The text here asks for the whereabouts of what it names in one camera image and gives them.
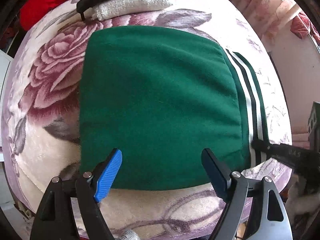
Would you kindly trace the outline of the green and cream varsity jacket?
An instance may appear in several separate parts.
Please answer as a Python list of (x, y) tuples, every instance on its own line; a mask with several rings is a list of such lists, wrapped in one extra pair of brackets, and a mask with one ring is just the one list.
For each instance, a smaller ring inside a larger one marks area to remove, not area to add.
[(231, 170), (265, 161), (263, 97), (251, 64), (207, 38), (125, 26), (89, 38), (80, 81), (80, 171), (123, 154), (113, 187), (176, 190), (209, 182), (201, 152)]

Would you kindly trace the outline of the floral plush bed blanket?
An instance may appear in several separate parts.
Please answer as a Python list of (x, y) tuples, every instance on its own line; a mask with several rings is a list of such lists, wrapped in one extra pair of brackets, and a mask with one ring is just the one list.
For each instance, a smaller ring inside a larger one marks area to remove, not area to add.
[[(89, 38), (96, 31), (152, 26), (185, 31), (240, 53), (257, 76), (266, 114), (268, 141), (291, 143), (284, 93), (255, 31), (229, 0), (172, 0), (172, 6), (108, 20), (82, 21), (78, 0), (48, 12), (26, 34), (14, 57), (8, 101), (5, 168), (15, 196), (31, 211), (55, 176), (80, 171), (80, 81)], [(278, 190), (291, 169), (274, 159), (239, 171), (247, 178), (269, 176)], [(99, 204), (115, 237), (133, 230), (141, 239), (192, 239), (212, 232), (224, 203), (210, 184), (176, 190), (112, 189)]]

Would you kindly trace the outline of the pink floral pillow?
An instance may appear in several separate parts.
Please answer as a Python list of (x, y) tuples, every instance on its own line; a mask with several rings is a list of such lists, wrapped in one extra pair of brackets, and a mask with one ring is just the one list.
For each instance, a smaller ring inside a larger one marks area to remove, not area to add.
[(319, 46), (319, 33), (305, 12), (301, 11), (291, 22), (291, 32), (303, 40), (311, 36)]

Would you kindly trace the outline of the white drawer cabinet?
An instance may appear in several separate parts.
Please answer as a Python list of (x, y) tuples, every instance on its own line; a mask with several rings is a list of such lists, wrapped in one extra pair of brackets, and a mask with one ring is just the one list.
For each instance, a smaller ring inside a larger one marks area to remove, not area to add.
[(1, 164), (8, 151), (8, 101), (14, 75), (14, 59), (1, 50)]

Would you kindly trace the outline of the white fuzzy folded garment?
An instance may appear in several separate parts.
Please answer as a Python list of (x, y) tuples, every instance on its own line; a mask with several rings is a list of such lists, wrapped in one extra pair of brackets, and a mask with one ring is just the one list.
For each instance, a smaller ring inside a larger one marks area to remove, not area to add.
[(172, 0), (110, 0), (93, 7), (92, 19), (103, 21), (127, 14), (163, 10), (170, 6)]

